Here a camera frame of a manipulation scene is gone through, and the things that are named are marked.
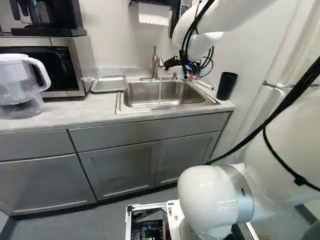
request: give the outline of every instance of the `black cup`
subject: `black cup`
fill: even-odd
[[[222,101],[229,99],[232,90],[234,89],[238,79],[238,74],[233,72],[223,72],[221,74],[219,88],[216,93],[216,98]]]

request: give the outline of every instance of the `kitchen sink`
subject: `kitchen sink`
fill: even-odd
[[[136,78],[128,79],[126,90],[118,93],[116,113],[185,109],[218,104],[189,81]]]
[[[123,100],[129,108],[159,108],[206,101],[185,81],[178,80],[129,82]]]

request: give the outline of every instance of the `countertop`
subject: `countertop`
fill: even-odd
[[[215,99],[216,92],[196,84]],[[0,119],[0,135],[58,131],[191,115],[229,112],[235,109],[231,101],[219,105],[184,110],[154,110],[151,112],[116,114],[117,93],[92,94],[78,100],[63,99],[44,103],[44,111],[26,119]]]

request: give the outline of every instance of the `drawer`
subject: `drawer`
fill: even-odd
[[[69,130],[78,152],[221,131],[229,112]]]
[[[66,130],[1,135],[0,161],[74,153]]]

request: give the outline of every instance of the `circuit board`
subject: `circuit board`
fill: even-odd
[[[163,220],[136,222],[131,232],[131,240],[164,240]]]

